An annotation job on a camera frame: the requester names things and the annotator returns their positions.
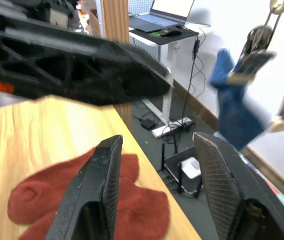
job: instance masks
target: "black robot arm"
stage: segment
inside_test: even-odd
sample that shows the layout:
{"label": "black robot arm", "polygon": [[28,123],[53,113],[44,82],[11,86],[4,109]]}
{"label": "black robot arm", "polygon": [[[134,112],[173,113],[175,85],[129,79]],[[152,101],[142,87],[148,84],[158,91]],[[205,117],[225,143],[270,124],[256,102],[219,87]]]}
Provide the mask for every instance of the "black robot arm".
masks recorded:
{"label": "black robot arm", "polygon": [[31,19],[0,1],[0,91],[109,105],[162,96],[168,77],[141,49]]}

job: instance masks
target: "metal clamp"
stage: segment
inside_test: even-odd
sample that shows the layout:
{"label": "metal clamp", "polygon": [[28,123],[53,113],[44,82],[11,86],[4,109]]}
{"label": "metal clamp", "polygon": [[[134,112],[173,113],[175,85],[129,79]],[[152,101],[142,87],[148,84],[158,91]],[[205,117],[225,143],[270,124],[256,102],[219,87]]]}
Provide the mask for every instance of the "metal clamp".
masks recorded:
{"label": "metal clamp", "polygon": [[284,13],[284,0],[283,3],[277,3],[278,0],[270,0],[270,11],[274,15],[281,15]]}

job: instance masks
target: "dark floor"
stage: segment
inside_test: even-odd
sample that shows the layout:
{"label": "dark floor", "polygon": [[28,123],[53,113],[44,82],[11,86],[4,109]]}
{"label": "dark floor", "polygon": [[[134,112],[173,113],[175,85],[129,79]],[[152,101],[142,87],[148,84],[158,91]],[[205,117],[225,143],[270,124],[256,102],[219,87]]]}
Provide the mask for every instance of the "dark floor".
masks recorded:
{"label": "dark floor", "polygon": [[[179,120],[182,116],[184,100],[181,99],[177,94],[173,93],[173,101],[171,107],[171,119]],[[144,114],[150,112],[150,110],[141,102],[137,102],[133,105],[133,115],[140,118]],[[213,134],[213,129],[210,128],[204,121],[202,121],[197,114],[190,108],[186,108],[186,116],[191,116],[196,119],[196,126],[190,132],[184,132],[181,134],[181,138],[178,144],[178,151],[181,152],[189,147],[193,146],[192,133],[203,132],[207,134]],[[150,112],[145,118],[158,121],[156,116]],[[150,131],[145,130],[141,127],[140,122],[137,118],[134,118],[133,135],[137,143],[141,146],[148,159],[153,164],[156,170],[160,169],[161,166],[161,146],[163,143],[162,139],[156,139]],[[165,156],[170,157],[174,153],[174,145],[166,144]],[[166,177],[166,174],[160,172],[162,178]],[[168,186],[169,189],[174,189],[175,185]],[[205,192],[200,194],[198,199],[188,198],[185,195],[179,195],[176,191],[171,191],[176,201],[188,217],[194,228],[196,229],[202,240],[218,240],[218,236],[215,230],[215,226],[207,206]]]}

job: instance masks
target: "wooden pillar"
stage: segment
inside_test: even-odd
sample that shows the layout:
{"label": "wooden pillar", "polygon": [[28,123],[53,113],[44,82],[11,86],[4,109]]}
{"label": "wooden pillar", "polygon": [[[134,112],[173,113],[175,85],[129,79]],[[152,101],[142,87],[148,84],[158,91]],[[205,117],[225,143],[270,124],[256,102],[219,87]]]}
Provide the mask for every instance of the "wooden pillar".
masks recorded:
{"label": "wooden pillar", "polygon": [[[127,44],[128,36],[128,0],[100,0],[103,18],[103,37]],[[114,105],[114,108],[131,131],[131,106]]]}

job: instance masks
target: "cable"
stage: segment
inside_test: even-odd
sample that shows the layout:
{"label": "cable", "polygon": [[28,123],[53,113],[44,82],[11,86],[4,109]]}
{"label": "cable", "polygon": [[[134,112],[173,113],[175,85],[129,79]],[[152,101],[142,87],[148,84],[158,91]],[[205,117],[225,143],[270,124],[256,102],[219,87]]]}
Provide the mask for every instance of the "cable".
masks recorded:
{"label": "cable", "polygon": [[134,43],[134,47],[136,47],[136,42],[135,42],[135,38],[133,37],[133,43]]}
{"label": "cable", "polygon": [[138,117],[136,115],[133,114],[133,117],[136,118],[138,121],[143,121],[145,120],[144,117],[151,114],[153,117],[153,121],[155,122],[156,125],[159,125],[160,120],[158,119],[158,117],[143,103],[143,101],[136,101],[133,103],[137,108],[139,108],[140,110],[143,111],[147,111],[145,114],[143,114],[141,117]]}
{"label": "cable", "polygon": [[[189,22],[189,23],[192,23],[192,24],[204,25],[204,26],[206,26],[206,27],[210,27],[210,26],[211,26],[211,25],[209,25],[209,24],[195,23],[195,22],[191,22],[191,21],[188,21],[188,22]],[[191,31],[191,32],[193,32],[193,33],[195,34],[194,31],[188,29],[187,27],[184,26],[183,28],[184,28],[184,29],[187,29],[187,30],[189,30],[189,31]],[[203,75],[203,77],[204,77],[204,87],[203,87],[202,92],[201,92],[196,98],[198,98],[199,96],[201,96],[201,95],[205,92],[206,77],[205,77],[205,74],[202,72],[202,70],[204,69],[204,63],[203,63],[203,61],[201,60],[201,58],[199,58],[199,57],[197,56],[197,52],[198,52],[198,49],[202,46],[202,44],[205,42],[205,40],[206,40],[206,34],[205,34],[205,32],[203,31],[203,29],[201,29],[201,27],[198,27],[198,28],[203,32],[203,34],[204,34],[204,39],[203,39],[203,41],[199,44],[199,46],[198,46],[197,49],[196,49],[196,41],[195,41],[195,44],[194,44],[193,55],[192,55],[193,64],[192,64],[192,70],[191,70],[191,77],[190,77],[190,80],[189,80],[189,86],[188,86],[188,90],[187,90],[187,94],[186,94],[186,98],[185,98],[185,103],[184,103],[184,107],[183,107],[182,120],[184,119],[185,109],[186,109],[186,105],[187,105],[187,100],[188,100],[188,97],[189,97],[189,95],[190,95],[190,88],[191,88],[191,87],[194,88],[194,86],[192,85],[192,79],[193,79],[196,75],[198,75],[199,73],[201,73],[201,74]],[[195,63],[195,59],[196,59],[196,58],[198,58],[198,59],[200,60],[201,64],[202,64],[202,68],[201,68],[201,69],[199,69],[198,66],[197,66],[196,63]],[[193,75],[194,66],[195,66],[196,69],[198,70],[197,74],[195,74],[195,75]]]}
{"label": "cable", "polygon": [[[185,116],[185,110],[186,110],[186,105],[187,105],[187,101],[188,101],[188,98],[189,98],[189,95],[190,95],[190,89],[191,87],[196,91],[195,87],[193,86],[192,84],[192,79],[197,76],[198,74],[202,74],[204,76],[204,88],[203,88],[203,91],[197,96],[199,97],[200,95],[202,95],[205,91],[205,81],[206,81],[206,77],[205,77],[205,74],[202,72],[202,70],[204,69],[204,63],[203,61],[201,60],[201,58],[199,58],[197,56],[197,53],[198,53],[198,49],[199,47],[205,42],[206,40],[206,34],[205,32],[199,27],[199,29],[203,32],[204,34],[204,40],[202,42],[199,41],[199,38],[198,38],[198,33],[197,32],[194,32],[190,29],[188,29],[187,27],[185,26],[182,26],[180,27],[181,29],[185,29],[189,32],[192,32],[194,34],[194,36],[196,37],[196,40],[195,40],[195,43],[194,43],[194,47],[193,47],[193,51],[192,51],[192,68],[191,68],[191,73],[190,73],[190,80],[189,80],[189,85],[188,85],[188,89],[187,89],[187,94],[186,94],[186,98],[185,98],[185,102],[184,102],[184,106],[183,106],[183,111],[182,111],[182,119],[181,119],[181,123],[179,123],[178,121],[175,121],[173,119],[170,120],[170,122],[167,124],[167,126],[163,129],[163,132],[162,132],[162,139],[167,142],[168,144],[174,144],[174,141],[176,141],[176,144],[178,145],[179,143],[179,140],[181,138],[181,133],[182,132],[188,132],[190,131],[193,127],[195,127],[195,123],[196,123],[196,120],[195,118],[193,117],[188,117],[189,119],[191,119],[192,121],[191,122],[183,122],[183,119],[184,119],[184,116]],[[199,59],[199,61],[201,62],[202,66],[201,68],[199,68],[196,63],[195,63],[195,60],[196,58]],[[198,72],[193,75],[193,71],[194,71],[194,67],[196,67],[196,69],[198,70]],[[170,128],[171,129],[171,132],[169,134],[166,134],[166,135],[163,135],[166,128]]]}

